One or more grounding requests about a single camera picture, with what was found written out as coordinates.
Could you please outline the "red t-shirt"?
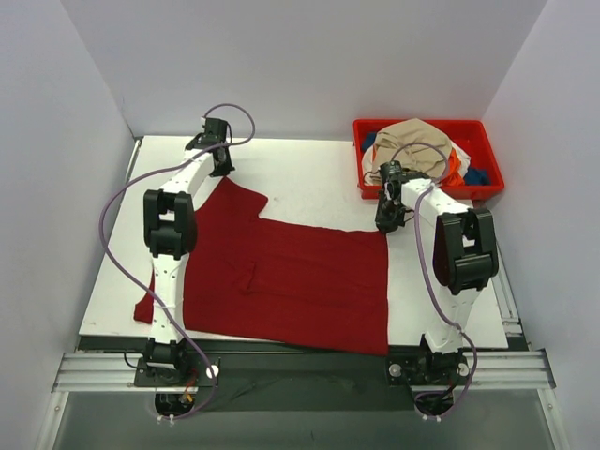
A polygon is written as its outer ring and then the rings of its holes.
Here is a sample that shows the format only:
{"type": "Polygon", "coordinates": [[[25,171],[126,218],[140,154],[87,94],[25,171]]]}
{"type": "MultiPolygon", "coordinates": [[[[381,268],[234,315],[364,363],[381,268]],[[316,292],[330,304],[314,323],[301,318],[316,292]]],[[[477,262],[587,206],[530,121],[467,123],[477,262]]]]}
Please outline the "red t-shirt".
{"type": "Polygon", "coordinates": [[[225,178],[196,211],[199,237],[183,290],[185,328],[387,354],[384,235],[262,218],[268,203],[225,178]]]}

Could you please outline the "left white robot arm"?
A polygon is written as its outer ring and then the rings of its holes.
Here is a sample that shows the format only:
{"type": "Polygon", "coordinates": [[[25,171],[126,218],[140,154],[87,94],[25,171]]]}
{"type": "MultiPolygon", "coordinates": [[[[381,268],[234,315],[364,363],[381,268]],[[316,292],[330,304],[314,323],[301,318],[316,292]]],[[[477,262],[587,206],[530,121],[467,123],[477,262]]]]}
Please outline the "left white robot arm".
{"type": "Polygon", "coordinates": [[[205,178],[232,170],[229,148],[220,147],[190,158],[160,188],[143,195],[143,238],[152,256],[155,294],[143,361],[170,386],[183,383],[191,371],[182,322],[184,278],[198,239],[193,198],[205,178]]]}

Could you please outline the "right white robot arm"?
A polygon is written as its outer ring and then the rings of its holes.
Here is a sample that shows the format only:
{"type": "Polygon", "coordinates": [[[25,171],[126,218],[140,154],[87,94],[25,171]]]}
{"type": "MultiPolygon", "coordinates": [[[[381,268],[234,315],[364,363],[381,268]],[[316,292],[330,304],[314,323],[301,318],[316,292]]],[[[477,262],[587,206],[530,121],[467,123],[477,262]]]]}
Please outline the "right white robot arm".
{"type": "Polygon", "coordinates": [[[403,366],[427,383],[466,377],[466,327],[474,303],[499,270],[493,217],[459,202],[432,181],[388,181],[379,191],[375,223],[384,234],[412,213],[421,274],[434,310],[419,354],[403,366]]]}

